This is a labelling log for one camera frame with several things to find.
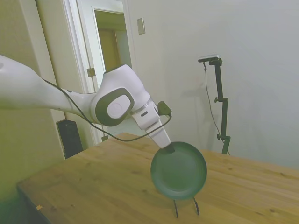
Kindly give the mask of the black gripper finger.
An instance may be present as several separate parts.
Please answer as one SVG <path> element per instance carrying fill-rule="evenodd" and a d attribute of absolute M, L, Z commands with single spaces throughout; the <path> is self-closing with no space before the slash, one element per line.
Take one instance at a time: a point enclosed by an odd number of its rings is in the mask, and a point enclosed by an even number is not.
<path fill-rule="evenodd" d="M 175 152 L 175 148 L 174 148 L 172 142 L 169 145 L 167 145 L 165 148 L 163 148 L 163 153 L 164 154 L 172 154 L 174 152 Z"/>

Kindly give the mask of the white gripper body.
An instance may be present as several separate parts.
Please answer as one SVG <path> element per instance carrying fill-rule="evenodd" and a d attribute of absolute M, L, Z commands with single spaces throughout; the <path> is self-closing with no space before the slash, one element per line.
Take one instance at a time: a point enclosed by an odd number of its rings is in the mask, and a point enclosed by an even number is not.
<path fill-rule="evenodd" d="M 166 133 L 158 109 L 154 102 L 147 102 L 142 108 L 130 113 L 139 128 L 160 147 L 165 148 L 170 145 L 171 141 Z"/>

